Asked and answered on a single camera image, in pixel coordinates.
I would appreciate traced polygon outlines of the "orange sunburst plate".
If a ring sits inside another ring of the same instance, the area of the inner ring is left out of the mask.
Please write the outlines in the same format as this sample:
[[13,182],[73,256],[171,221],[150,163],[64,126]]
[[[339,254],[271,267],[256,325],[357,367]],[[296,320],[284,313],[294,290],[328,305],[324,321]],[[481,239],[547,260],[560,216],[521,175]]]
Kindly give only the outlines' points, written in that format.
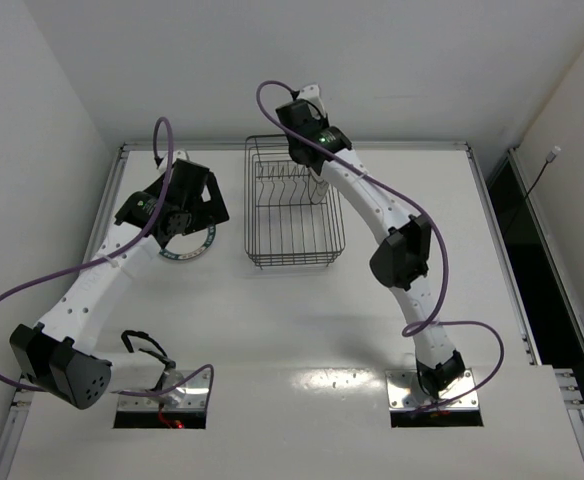
[[320,204],[325,198],[328,183],[313,170],[308,174],[308,198],[312,204]]

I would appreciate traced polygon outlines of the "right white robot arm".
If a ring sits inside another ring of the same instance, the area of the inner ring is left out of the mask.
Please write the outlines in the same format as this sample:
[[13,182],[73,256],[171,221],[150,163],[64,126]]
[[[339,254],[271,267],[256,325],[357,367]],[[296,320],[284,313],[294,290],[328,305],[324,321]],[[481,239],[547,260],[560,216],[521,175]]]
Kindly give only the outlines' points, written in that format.
[[291,159],[308,168],[322,190],[336,189],[371,230],[377,249],[369,265],[387,287],[406,319],[404,334],[414,341],[417,378],[426,397],[462,376],[460,352],[439,323],[442,301],[428,283],[431,237],[436,229],[427,215],[413,215],[369,178],[351,141],[329,123],[316,84],[291,90],[291,101],[278,107]]

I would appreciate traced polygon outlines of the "green rimmed white plate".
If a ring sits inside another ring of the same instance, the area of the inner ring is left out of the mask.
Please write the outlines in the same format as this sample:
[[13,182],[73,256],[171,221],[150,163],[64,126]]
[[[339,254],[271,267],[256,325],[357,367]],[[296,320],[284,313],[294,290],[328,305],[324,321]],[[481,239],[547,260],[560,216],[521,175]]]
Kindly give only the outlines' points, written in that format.
[[216,238],[216,233],[217,233],[216,227],[214,225],[211,225],[207,228],[206,238],[204,242],[196,249],[186,253],[178,253],[170,251],[169,249],[162,249],[159,252],[159,255],[166,260],[174,262],[187,262],[190,260],[194,260],[202,256],[210,249]]

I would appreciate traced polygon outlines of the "white plate grey flower pattern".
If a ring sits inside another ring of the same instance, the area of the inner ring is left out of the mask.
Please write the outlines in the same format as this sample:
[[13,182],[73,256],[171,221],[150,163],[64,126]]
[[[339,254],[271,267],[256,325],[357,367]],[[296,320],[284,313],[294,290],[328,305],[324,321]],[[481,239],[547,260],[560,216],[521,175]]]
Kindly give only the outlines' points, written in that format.
[[320,204],[326,197],[329,190],[329,183],[326,181],[315,181],[310,182],[309,188],[309,200],[313,205]]

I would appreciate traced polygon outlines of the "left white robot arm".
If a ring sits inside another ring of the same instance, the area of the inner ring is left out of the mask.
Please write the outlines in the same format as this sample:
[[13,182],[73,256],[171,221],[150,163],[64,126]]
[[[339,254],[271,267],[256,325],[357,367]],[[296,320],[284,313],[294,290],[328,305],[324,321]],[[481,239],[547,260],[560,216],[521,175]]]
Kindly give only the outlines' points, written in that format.
[[186,376],[161,351],[96,350],[101,330],[134,278],[175,236],[206,230],[229,214],[213,172],[177,159],[142,191],[130,195],[113,217],[96,266],[84,270],[33,327],[19,325],[10,345],[34,385],[84,410],[105,393],[146,397],[175,406]]

